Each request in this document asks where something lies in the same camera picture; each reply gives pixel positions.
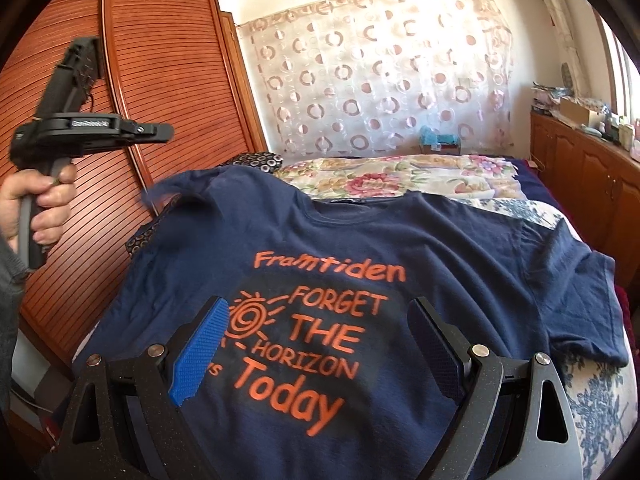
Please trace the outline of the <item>person left hand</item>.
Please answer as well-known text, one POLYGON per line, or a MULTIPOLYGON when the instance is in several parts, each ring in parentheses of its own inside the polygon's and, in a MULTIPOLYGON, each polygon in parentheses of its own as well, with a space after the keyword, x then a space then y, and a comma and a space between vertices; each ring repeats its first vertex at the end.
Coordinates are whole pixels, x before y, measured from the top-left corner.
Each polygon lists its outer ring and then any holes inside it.
POLYGON ((14 172, 1 185, 1 234, 14 252, 18 252, 18 217, 21 199, 33 195, 42 208, 32 218, 32 239, 42 246, 55 245, 63 235, 64 223, 70 218, 70 203, 76 196, 77 168, 66 165, 52 178, 35 169, 14 172))

